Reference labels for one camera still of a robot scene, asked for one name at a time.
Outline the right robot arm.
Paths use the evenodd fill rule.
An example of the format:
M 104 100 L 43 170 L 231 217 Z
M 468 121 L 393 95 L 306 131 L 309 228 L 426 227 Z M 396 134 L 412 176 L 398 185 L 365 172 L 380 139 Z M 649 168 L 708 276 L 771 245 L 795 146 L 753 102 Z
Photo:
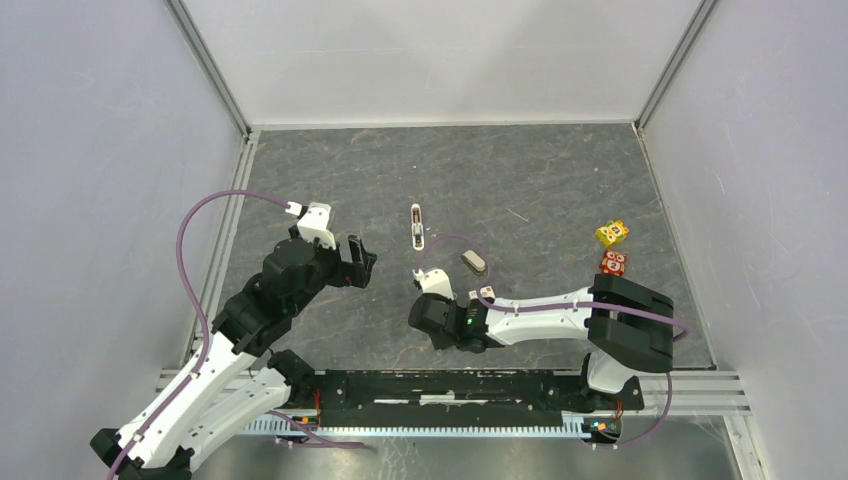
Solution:
M 596 350 L 577 392 L 591 408 L 606 406 L 639 373 L 670 373 L 675 338 L 686 331 L 674 320 L 669 297 L 612 274 L 597 274 L 589 287 L 533 299 L 497 297 L 480 288 L 466 305 L 457 301 L 443 270 L 416 270 L 413 278 L 421 295 L 408 323 L 437 350 L 479 354 L 535 340 L 590 342 Z

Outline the beige stapler base half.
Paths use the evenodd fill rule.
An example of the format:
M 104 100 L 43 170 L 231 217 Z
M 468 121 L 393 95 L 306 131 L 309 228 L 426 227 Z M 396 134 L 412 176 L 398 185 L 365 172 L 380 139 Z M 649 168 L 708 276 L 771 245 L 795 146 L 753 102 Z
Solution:
M 483 276 L 488 271 L 487 262 L 475 251 L 466 250 L 460 255 L 461 261 L 477 276 Z

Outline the white staple box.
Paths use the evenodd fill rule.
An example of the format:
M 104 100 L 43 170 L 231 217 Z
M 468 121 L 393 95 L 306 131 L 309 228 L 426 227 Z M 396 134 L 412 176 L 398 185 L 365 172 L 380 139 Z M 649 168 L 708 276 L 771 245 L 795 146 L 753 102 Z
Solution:
M 480 289 L 471 290 L 471 291 L 468 292 L 468 299 L 469 300 L 474 300 L 474 299 L 479 299 L 479 298 L 484 298 L 484 299 L 487 299 L 487 300 L 495 300 L 496 295 L 495 295 L 495 292 L 494 292 L 494 290 L 491 286 L 484 286 Z

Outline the white stapler top half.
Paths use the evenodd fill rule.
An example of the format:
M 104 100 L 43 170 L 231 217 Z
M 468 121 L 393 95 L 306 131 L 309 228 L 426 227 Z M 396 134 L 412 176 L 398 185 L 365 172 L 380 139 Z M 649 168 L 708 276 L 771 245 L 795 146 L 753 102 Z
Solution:
M 425 248 L 425 229 L 422 210 L 418 203 L 413 203 L 410 207 L 410 220 L 413 249 L 415 251 L 422 251 Z

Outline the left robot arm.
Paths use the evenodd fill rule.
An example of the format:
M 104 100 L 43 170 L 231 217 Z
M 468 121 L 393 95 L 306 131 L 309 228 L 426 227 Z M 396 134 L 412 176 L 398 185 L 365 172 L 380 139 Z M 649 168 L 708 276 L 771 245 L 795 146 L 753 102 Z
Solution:
M 241 389 L 219 395 L 283 335 L 326 287 L 364 289 L 377 256 L 360 237 L 337 243 L 299 234 L 279 242 L 244 287 L 226 301 L 179 375 L 132 421 L 92 438 L 110 479 L 188 479 L 208 455 L 248 423 L 287 404 L 302 407 L 318 387 L 314 369 L 291 350 L 271 355 Z

